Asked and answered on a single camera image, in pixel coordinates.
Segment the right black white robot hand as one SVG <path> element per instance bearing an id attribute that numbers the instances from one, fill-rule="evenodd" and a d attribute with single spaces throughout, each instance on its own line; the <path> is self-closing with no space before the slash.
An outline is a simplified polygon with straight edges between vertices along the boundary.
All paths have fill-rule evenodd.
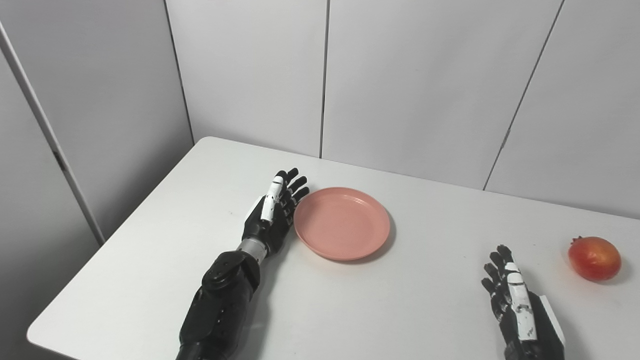
<path id="1" fill-rule="evenodd" d="M 499 244 L 481 281 L 505 342 L 506 360 L 564 360 L 565 336 L 544 295 L 528 289 L 512 251 Z"/>

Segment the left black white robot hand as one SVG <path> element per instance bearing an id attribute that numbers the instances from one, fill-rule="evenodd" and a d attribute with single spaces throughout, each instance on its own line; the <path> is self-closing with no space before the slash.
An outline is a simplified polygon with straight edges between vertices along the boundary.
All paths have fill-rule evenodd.
<path id="1" fill-rule="evenodd" d="M 238 250 L 259 262 L 278 253 L 294 223 L 298 205 L 310 194 L 306 184 L 307 177 L 300 176 L 297 167 L 279 171 L 247 216 Z"/>

